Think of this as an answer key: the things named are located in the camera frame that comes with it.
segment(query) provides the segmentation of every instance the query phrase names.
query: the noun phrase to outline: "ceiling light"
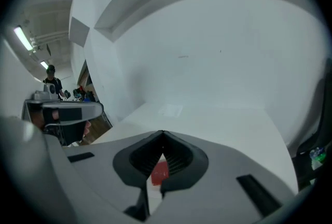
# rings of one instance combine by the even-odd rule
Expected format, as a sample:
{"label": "ceiling light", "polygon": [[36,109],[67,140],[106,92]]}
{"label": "ceiling light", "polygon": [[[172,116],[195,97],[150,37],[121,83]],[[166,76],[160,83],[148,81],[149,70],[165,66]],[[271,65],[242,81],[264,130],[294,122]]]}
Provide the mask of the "ceiling light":
{"label": "ceiling light", "polygon": [[45,69],[48,68],[48,65],[47,65],[44,61],[40,62],[40,64],[41,64],[43,67],[45,67]]}
{"label": "ceiling light", "polygon": [[20,39],[22,44],[25,46],[25,48],[28,51],[32,50],[32,46],[31,46],[30,42],[27,40],[25,34],[23,33],[22,28],[20,26],[18,26],[14,29],[14,32],[15,32],[16,36]]}

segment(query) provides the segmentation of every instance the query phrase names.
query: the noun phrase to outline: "white table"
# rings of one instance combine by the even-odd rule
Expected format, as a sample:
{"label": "white table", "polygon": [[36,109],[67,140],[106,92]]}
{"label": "white table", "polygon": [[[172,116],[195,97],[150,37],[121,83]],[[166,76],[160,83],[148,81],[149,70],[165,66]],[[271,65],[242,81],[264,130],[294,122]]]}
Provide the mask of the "white table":
{"label": "white table", "polygon": [[274,173],[296,194],[295,170],[286,145],[263,109],[184,106],[178,117],[159,113],[162,104],[143,104],[94,144],[155,130],[168,130],[232,147]]}

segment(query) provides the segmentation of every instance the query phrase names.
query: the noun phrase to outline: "ceiling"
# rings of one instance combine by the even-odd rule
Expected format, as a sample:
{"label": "ceiling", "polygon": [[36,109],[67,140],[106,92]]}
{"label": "ceiling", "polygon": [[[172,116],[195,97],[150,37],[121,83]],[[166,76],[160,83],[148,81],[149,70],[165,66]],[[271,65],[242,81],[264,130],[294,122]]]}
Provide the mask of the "ceiling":
{"label": "ceiling", "polygon": [[[36,4],[23,8],[20,13],[14,13],[7,27],[6,36],[14,42],[9,42],[25,68],[36,78],[44,79],[46,77],[45,69],[40,65],[41,61],[47,64],[53,64],[56,69],[70,67],[70,46],[68,39],[69,18],[71,1],[57,1]],[[47,38],[40,41],[36,52],[29,54],[26,48],[20,43],[13,28],[17,25],[22,27],[27,39],[35,37],[44,37],[47,34],[63,32],[63,37],[54,39]]]}

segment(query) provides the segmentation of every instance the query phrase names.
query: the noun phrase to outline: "white curved surface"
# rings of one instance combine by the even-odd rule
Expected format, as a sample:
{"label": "white curved surface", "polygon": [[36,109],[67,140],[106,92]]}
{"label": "white curved surface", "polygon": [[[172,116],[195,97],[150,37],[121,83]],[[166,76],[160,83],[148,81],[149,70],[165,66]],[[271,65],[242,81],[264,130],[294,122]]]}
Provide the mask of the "white curved surface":
{"label": "white curved surface", "polygon": [[115,125],[94,144],[141,133],[168,130],[232,147],[274,173],[296,194],[295,170],[280,133],[262,109],[184,106],[180,115],[165,117],[162,104],[146,103]]}

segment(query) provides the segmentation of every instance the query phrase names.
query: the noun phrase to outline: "black shirt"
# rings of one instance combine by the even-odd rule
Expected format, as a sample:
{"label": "black shirt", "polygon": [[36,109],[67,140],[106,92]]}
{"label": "black shirt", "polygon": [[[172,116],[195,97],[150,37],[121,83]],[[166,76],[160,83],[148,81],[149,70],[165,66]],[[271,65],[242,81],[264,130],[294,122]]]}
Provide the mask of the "black shirt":
{"label": "black shirt", "polygon": [[53,80],[48,80],[48,78],[46,78],[43,82],[54,84],[54,86],[56,87],[56,94],[58,95],[59,99],[61,99],[59,92],[60,90],[62,90],[62,85],[59,79],[54,78]]}

